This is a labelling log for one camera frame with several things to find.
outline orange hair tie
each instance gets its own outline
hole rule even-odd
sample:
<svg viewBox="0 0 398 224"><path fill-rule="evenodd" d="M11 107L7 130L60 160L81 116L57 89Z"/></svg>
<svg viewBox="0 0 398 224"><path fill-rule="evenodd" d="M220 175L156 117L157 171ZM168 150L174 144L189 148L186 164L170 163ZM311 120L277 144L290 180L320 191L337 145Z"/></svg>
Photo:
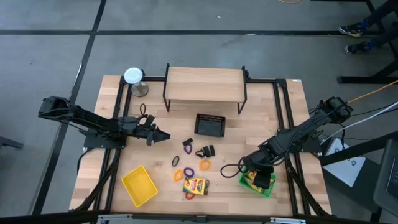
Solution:
<svg viewBox="0 0 398 224"><path fill-rule="evenodd" d="M204 160L202 160L202 161L199 163L199 167L200 167L201 170L208 170L208 169L210 168L210 166L211 166L211 162L210 162L210 160L208 160L208 159L204 159Z"/></svg>
<svg viewBox="0 0 398 224"><path fill-rule="evenodd" d="M183 173L182 173L182 170L181 169L179 169L179 170L177 170L177 171L175 171L175 174L174 174L174 181L180 181L180 180L182 180L182 177L183 177Z"/></svg>

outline wooden workbench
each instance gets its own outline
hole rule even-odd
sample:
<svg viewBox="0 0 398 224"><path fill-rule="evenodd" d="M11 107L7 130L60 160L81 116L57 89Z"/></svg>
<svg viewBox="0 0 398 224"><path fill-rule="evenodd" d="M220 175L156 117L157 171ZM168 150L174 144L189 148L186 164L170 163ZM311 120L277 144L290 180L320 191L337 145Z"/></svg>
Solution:
<svg viewBox="0 0 398 224"><path fill-rule="evenodd" d="M118 92L120 76L106 75L99 91L95 113L112 117L114 102ZM156 117L159 128L171 134L171 139L146 146L143 139L128 138L126 148L122 150L117 180L114 189L112 212L131 213L168 213L168 214L208 214L208 215L291 215L289 188L282 164L275 167L277 183L271 198L264 198L246 189L238 183L240 175L225 179L220 175L220 168L225 164L237 163L238 160L255 150L257 145L273 136L278 128L273 87L265 83L248 83L248 100L245 110L236 114L236 105L210 101L174 101L170 112L166 112L162 98L163 82L148 82L148 95L142 98L132 97L129 116L139 116L139 105L145 103L147 113ZM289 98L295 125L308 119L307 104L300 80L287 80ZM120 116L126 97L124 88ZM285 125L287 117L282 104ZM197 113L213 114L226 117L225 137L214 138L193 133ZM215 146L216 156L211 158L209 170L200 170L200 159L183 151L182 142L193 139L193 151L203 146ZM317 202L327 212L330 211L329 199L318 159L301 153L305 182ZM104 150L98 149L87 154L81 161L70 208L79 206L98 182ZM177 167L171 166L173 157L180 156ZM121 178L143 165L159 193L136 208L130 199ZM197 195L193 200L186 200L182 192L183 182L174 182L177 169L192 167L197 177L210 180L209 194ZM236 172L235 167L225 169L226 175ZM104 208L108 186L103 190L100 208ZM298 208L302 213L300 191L296 187Z"/></svg>

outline wooden table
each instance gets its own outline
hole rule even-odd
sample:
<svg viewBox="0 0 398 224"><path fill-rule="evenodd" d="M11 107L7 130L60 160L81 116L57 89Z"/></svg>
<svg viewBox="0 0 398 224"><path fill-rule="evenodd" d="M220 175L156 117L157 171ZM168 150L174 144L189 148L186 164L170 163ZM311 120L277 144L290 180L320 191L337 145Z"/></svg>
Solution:
<svg viewBox="0 0 398 224"><path fill-rule="evenodd" d="M120 76L104 76L95 107L96 114L112 117L119 79ZM292 214L283 164L275 167L278 180L271 198L261 197L241 186L238 183L239 176L225 179L220 175L220 168L223 165L237 163L242 156L257 150L258 144L275 134L278 122L271 84L248 83L246 109L240 115L236 114L236 106L231 103L212 101L176 101L170 112L167 112L162 98L164 83L148 82L148 84L148 95L142 98L132 97L129 116L138 116L139 105L145 103L147 113L156 117L155 123L161 130L170 133L171 139L155 143L151 147L146 146L146 141L143 139L127 139L126 148L121 152L112 212L279 216ZM303 87L299 80L287 80L287 86L295 125L298 125L309 117ZM120 116L126 89L124 88ZM282 111L284 120L287 121L284 106L282 106ZM197 113L225 116L225 137L214 138L194 134ZM216 156L211 158L212 164L209 170L200 170L200 159L193 154L184 153L182 142L188 138L193 139L194 151L209 144L215 146ZM97 184L103 155L104 150L98 149L82 159L70 208L79 206ZM324 210L331 212L318 159L309 153L300 153L300 155L305 183L309 191ZM171 161L175 156L180 156L180 162L177 167L172 167ZM159 193L141 207L136 208L121 178L139 165L146 168ZM188 166L194 168L197 177L210 180L207 196L197 195L193 200L186 200L182 192L183 182L174 182L174 172ZM232 167L225 171L227 171L226 175L231 175L236 172L236 168ZM100 208L104 208L107 191L106 185ZM297 186L295 192L299 203L298 209L302 213L302 201Z"/></svg>
<svg viewBox="0 0 398 224"><path fill-rule="evenodd" d="M163 91L166 109L170 110L171 100L233 102L238 104L240 114L247 99L245 72L244 67L185 68L167 64Z"/></svg>

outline green box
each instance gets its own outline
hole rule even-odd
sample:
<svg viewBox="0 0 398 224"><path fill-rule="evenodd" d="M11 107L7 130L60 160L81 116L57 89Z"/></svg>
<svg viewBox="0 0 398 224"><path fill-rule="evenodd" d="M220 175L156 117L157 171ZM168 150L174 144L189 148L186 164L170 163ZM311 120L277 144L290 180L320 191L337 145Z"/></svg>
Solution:
<svg viewBox="0 0 398 224"><path fill-rule="evenodd" d="M241 175L241 178L239 179L239 183L240 183L241 185L245 186L245 187L248 188L248 189L251 189L253 192L255 192L255 193L259 194L259 195L262 195L263 197L266 197L266 198L270 198L270 197L271 197L271 195L272 195L272 190L274 189L274 186L275 186L276 180L277 180L277 178L276 178L277 176L276 176L275 174L271 174L271 179L274 180L274 182L271 183L271 184L269 185L269 188L268 188L268 189L264 189L264 191L263 191L262 193L258 192L257 190L254 190L254 189L246 182L246 179L244 178L245 175L246 175L246 173L243 173L243 174Z"/></svg>

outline person's leg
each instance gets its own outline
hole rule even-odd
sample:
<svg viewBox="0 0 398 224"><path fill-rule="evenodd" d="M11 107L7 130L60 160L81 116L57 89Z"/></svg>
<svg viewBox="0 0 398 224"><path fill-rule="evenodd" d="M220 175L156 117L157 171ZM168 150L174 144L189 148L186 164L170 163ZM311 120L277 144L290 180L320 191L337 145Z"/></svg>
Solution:
<svg viewBox="0 0 398 224"><path fill-rule="evenodd" d="M368 50L371 50L375 47L381 47L383 44L385 44L389 41L392 41L397 37L398 37L398 27L394 27L389 32L386 32L385 34L377 36L377 37L371 39L370 41L346 46L344 48L344 51L346 52L346 54L356 54L356 53L360 53L360 52L367 52Z"/></svg>
<svg viewBox="0 0 398 224"><path fill-rule="evenodd" d="M398 0L388 0L383 5L378 7L370 16L365 18L362 22L342 26L338 30L342 34L350 35L353 37L361 37L363 32L371 27L373 24L380 21L386 15L398 11Z"/></svg>

